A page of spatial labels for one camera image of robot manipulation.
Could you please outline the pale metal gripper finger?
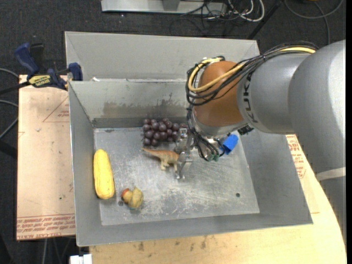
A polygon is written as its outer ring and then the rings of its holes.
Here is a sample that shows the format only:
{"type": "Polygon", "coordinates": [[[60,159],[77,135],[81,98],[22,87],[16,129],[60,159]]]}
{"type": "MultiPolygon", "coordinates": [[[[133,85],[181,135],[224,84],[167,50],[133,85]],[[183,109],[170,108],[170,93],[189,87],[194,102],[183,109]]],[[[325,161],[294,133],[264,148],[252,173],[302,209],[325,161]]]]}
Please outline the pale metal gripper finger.
{"type": "Polygon", "coordinates": [[[177,179],[184,179],[184,172],[189,169],[193,162],[193,156],[190,152],[181,152],[177,159],[177,168],[175,171],[175,176],[177,179]]]}
{"type": "Polygon", "coordinates": [[[176,152],[190,152],[193,143],[192,137],[189,135],[187,128],[180,128],[176,139],[176,152]]]}

